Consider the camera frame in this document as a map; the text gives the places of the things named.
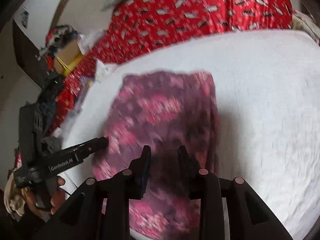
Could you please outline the person's left hand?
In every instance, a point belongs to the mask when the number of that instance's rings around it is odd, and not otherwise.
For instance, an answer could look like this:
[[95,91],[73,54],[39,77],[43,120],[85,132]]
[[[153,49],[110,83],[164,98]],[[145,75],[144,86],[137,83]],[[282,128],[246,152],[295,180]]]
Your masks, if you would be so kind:
[[55,191],[55,193],[53,194],[50,203],[52,205],[51,208],[51,214],[53,215],[54,213],[56,213],[56,211],[63,205],[63,203],[65,202],[65,192],[63,191],[63,189],[61,189],[60,186],[65,185],[66,181],[58,176],[57,177],[57,189]]

